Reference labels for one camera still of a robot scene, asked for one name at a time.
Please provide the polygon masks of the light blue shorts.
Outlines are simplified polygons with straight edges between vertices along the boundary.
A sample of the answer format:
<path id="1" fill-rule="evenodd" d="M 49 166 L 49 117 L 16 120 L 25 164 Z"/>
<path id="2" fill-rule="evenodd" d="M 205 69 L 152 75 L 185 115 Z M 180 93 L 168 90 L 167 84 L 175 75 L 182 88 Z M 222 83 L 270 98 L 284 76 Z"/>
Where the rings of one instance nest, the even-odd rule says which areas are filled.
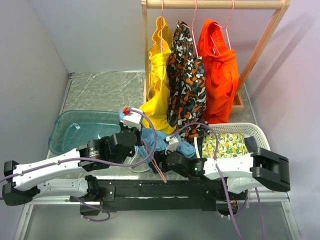
<path id="1" fill-rule="evenodd" d="M 165 141 L 168 135 L 159 130 L 156 130 L 155 132 L 156 132 L 155 151 L 156 152 L 164 151 L 168 146 L 168 143 Z M 151 150 L 154 145 L 154 135 L 152 130 L 150 128 L 143 128 L 141 137 L 145 141 L 149 149 Z M 180 135 L 177 135 L 176 138 L 178 140 L 178 146 L 176 148 L 178 152 L 182 153 L 186 158 L 191 158 L 196 154 L 196 148 L 193 145 L 181 139 Z M 148 155 L 142 146 L 135 146 L 135 154 L 133 157 L 129 159 L 128 163 L 132 164 L 133 160 L 137 158 L 138 154 L 140 154 L 143 158 L 145 158 Z M 151 170 L 149 166 L 143 170 L 134 170 L 133 166 L 130 166 L 129 168 L 133 173 L 144 173 Z"/>

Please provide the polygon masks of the pink wire hanger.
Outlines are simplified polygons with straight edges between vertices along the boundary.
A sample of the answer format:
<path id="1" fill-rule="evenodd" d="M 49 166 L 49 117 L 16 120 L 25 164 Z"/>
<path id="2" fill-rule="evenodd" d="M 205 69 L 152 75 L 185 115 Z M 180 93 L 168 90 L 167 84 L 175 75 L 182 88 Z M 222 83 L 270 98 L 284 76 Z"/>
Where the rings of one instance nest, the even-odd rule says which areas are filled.
<path id="1" fill-rule="evenodd" d="M 166 184 L 167 183 L 167 179 L 165 177 L 165 175 L 163 174 L 162 170 L 159 168 L 159 166 L 157 165 L 157 162 L 152 154 L 152 151 L 150 150 L 149 146 L 147 145 L 147 143 L 145 142 L 145 140 L 142 138 L 141 139 L 144 146 L 145 146 L 145 149 L 149 151 L 149 153 L 151 154 L 151 162 L 154 166 L 154 168 L 156 169 L 156 171 L 158 172 L 158 174 L 160 175 L 161 179 L 163 180 L 163 182 Z"/>

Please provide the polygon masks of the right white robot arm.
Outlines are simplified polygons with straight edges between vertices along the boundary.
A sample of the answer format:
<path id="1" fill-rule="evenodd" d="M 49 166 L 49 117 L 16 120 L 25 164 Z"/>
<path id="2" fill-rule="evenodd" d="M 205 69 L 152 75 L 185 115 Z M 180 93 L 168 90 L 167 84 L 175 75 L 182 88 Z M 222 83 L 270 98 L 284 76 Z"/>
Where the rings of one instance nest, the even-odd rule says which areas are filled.
<path id="1" fill-rule="evenodd" d="M 219 186 L 219 194 L 231 199 L 245 190 L 265 187 L 274 192 L 291 190 L 289 159 L 273 151 L 257 148 L 246 155 L 231 158 L 187 158 L 178 151 L 157 151 L 155 161 L 164 172 L 173 171 L 190 180 L 225 183 Z"/>

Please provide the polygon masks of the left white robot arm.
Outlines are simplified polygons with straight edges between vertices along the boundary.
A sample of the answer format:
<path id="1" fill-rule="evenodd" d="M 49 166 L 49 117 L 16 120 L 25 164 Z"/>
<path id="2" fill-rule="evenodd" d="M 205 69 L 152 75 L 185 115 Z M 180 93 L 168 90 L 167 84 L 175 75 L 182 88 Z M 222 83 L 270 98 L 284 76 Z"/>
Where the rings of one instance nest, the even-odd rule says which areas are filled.
<path id="1" fill-rule="evenodd" d="M 72 173 L 89 173 L 109 167 L 126 167 L 126 158 L 135 154 L 141 143 L 141 127 L 122 126 L 118 133 L 90 140 L 61 155 L 38 162 L 4 163 L 2 199 L 8 206 L 20 206 L 33 199 L 69 195 L 94 201 L 100 194 L 97 180 L 89 175 L 64 179 Z"/>

